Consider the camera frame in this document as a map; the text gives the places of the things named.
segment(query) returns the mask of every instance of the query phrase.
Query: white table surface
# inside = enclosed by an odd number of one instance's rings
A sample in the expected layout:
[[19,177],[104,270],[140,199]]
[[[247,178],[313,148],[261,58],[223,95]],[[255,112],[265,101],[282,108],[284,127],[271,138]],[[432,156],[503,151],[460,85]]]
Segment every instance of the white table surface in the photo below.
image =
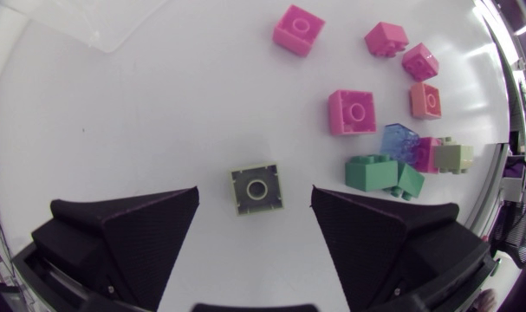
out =
[[[317,1],[327,21],[307,58],[271,32],[288,1],[171,0],[112,54],[31,23],[0,81],[0,214],[21,250],[54,198],[95,201],[197,185],[201,205],[160,311],[195,302],[347,311],[332,259],[308,207],[312,185],[344,186],[350,156],[377,153],[383,126],[473,145],[463,175],[426,175],[417,204],[458,203],[464,222],[509,133],[497,52],[472,1]],[[440,63],[441,120],[409,113],[401,56],[374,58],[363,36],[404,26]],[[328,96],[372,91],[379,132],[334,137]],[[237,217],[228,169],[276,161],[285,209]],[[367,195],[393,199],[384,192]]]

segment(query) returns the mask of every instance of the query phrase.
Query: transparent blue lego brick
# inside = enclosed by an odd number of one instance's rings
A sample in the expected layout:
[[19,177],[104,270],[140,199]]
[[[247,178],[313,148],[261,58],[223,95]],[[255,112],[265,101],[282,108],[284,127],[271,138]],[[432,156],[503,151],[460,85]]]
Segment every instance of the transparent blue lego brick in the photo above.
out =
[[388,154],[392,159],[403,161],[411,166],[417,162],[416,146],[419,135],[403,125],[387,125],[382,137],[380,153]]

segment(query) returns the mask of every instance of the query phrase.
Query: pink lego brick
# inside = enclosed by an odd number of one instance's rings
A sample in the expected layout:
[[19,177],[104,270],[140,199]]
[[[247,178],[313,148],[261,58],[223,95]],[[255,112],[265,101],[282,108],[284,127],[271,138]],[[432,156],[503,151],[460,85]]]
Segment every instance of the pink lego brick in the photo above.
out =
[[434,166],[434,147],[440,145],[440,139],[420,138],[419,145],[415,147],[417,162],[413,167],[418,172],[438,173],[439,169]]
[[435,87],[417,82],[412,85],[410,94],[412,117],[427,120],[442,118],[439,91]]
[[299,56],[307,56],[324,21],[291,5],[274,28],[272,40]]
[[438,60],[422,43],[410,49],[403,55],[403,68],[415,81],[425,81],[438,74]]
[[328,97],[328,117],[334,135],[375,133],[373,94],[337,90]]
[[380,22],[365,36],[365,42],[372,55],[394,57],[405,50],[409,39],[403,27]]

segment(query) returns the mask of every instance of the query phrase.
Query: green lego brick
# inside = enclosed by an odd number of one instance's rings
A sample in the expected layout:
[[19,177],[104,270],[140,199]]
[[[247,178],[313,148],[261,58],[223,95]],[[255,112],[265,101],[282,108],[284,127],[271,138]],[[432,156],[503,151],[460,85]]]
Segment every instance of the green lego brick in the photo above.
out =
[[356,156],[346,163],[346,185],[369,192],[398,184],[398,162],[388,155]]
[[425,183],[425,176],[408,164],[398,163],[398,188],[403,190],[401,197],[405,200],[417,198]]
[[442,146],[434,147],[434,166],[440,172],[466,173],[472,166],[472,146],[459,145],[451,138],[442,138]]

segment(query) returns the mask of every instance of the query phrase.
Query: lego brick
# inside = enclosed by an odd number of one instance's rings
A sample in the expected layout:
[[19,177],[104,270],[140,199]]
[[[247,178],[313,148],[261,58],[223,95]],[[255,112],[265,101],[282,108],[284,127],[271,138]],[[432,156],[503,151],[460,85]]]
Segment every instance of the lego brick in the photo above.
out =
[[365,36],[365,42],[372,55],[394,57],[405,50],[409,39],[403,27],[380,22]]
[[234,169],[230,177],[238,216],[283,208],[276,164]]
[[403,68],[415,81],[425,81],[438,74],[439,63],[422,43],[403,55]]
[[387,155],[356,156],[346,163],[346,185],[369,192],[398,184],[398,162]]
[[473,162],[472,146],[457,144],[451,138],[442,138],[442,145],[434,147],[434,166],[440,173],[467,173]]
[[299,56],[307,56],[324,21],[291,5],[275,26],[272,40]]
[[426,120],[435,120],[442,117],[439,91],[423,82],[411,86],[411,115],[412,117]]
[[420,195],[424,183],[424,175],[400,161],[398,162],[398,184],[386,190],[394,197],[401,196],[404,200],[411,200],[411,198],[417,198]]
[[417,161],[413,166],[418,172],[438,173],[439,170],[434,166],[434,147],[441,144],[440,139],[428,137],[420,138],[419,145],[415,148]]
[[381,154],[388,154],[392,159],[414,165],[417,156],[414,152],[419,144],[419,135],[403,125],[387,125],[382,137]]
[[334,135],[375,133],[373,94],[337,90],[328,97],[328,118]]

